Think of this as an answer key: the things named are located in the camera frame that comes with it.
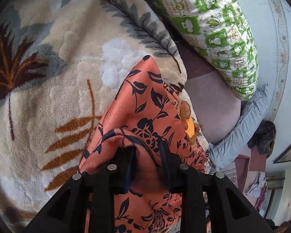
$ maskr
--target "metal rivet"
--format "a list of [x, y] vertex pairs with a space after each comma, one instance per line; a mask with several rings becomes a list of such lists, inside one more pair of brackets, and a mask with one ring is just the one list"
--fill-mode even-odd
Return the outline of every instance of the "metal rivet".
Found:
[[219, 179], [223, 179], [225, 174], [223, 172], [216, 172], [216, 177]]
[[187, 165], [187, 164], [180, 164], [180, 169], [182, 169], [182, 170], [187, 170], [188, 168], [189, 168], [189, 165]]
[[74, 180], [79, 180], [81, 177], [82, 177], [82, 175], [79, 173], [75, 173], [72, 175], [72, 179], [74, 179]]
[[108, 168], [108, 170], [113, 171], [117, 168], [117, 166], [115, 164], [111, 164], [111, 165], [108, 165], [107, 168]]

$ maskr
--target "orange floral fabric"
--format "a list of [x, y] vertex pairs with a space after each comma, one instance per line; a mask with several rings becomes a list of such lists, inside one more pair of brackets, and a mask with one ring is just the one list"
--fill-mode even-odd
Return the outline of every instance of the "orange floral fabric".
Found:
[[201, 146], [191, 148], [175, 109], [179, 105], [178, 96], [147, 55], [128, 74], [101, 118], [80, 172], [94, 173], [114, 157], [118, 147], [137, 148], [137, 173], [129, 192], [114, 196], [115, 232], [159, 232], [179, 222], [182, 197], [170, 194], [161, 181], [161, 141], [167, 141], [183, 163], [205, 172], [205, 152]]

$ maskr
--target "light blue cloth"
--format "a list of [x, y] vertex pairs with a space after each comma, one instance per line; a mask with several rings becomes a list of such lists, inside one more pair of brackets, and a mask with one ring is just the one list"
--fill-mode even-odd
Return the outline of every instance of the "light blue cloth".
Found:
[[265, 172], [258, 172], [253, 184], [246, 189], [246, 194], [255, 198], [259, 198], [264, 185]]
[[209, 144], [209, 158], [220, 171], [234, 161], [257, 130], [263, 118], [267, 115], [271, 95], [268, 84], [258, 88], [247, 101], [241, 116], [232, 131], [216, 146]]

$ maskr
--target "beige fleece blanket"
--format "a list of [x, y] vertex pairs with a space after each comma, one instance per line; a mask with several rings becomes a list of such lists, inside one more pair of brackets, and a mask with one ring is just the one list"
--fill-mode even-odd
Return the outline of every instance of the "beige fleece blanket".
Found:
[[182, 91], [177, 47], [144, 0], [13, 0], [4, 9], [0, 215], [12, 231], [77, 171], [100, 116], [148, 54]]

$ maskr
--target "checkered pillow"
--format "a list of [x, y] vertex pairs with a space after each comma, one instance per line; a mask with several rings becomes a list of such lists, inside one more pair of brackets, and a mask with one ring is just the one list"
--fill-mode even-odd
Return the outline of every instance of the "checkered pillow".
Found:
[[237, 0], [147, 0], [212, 64], [234, 95], [248, 100], [258, 79], [258, 54]]

